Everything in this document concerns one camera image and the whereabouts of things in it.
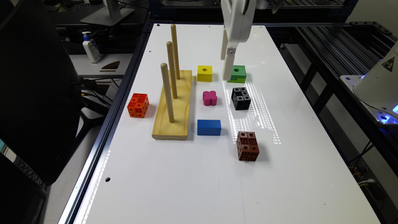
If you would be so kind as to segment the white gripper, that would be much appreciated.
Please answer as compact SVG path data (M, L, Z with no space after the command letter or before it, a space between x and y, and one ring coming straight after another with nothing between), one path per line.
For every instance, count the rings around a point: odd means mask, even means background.
M238 43L249 38L256 0L222 0L224 25L221 59L224 60L223 80L230 80Z

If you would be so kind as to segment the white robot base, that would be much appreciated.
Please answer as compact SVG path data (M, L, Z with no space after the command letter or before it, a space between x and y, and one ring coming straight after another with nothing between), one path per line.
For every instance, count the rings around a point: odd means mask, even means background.
M397 126L397 44L365 75L340 80L380 125Z

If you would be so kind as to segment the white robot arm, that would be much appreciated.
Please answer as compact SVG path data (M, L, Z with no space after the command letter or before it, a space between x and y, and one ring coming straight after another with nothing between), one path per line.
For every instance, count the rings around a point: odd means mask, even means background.
M271 5L275 14L283 0L222 0L223 14L223 41L221 46L221 59L224 60L223 80L230 80L233 72L233 63L236 49L240 43L249 38L254 13L256 9L266 9Z

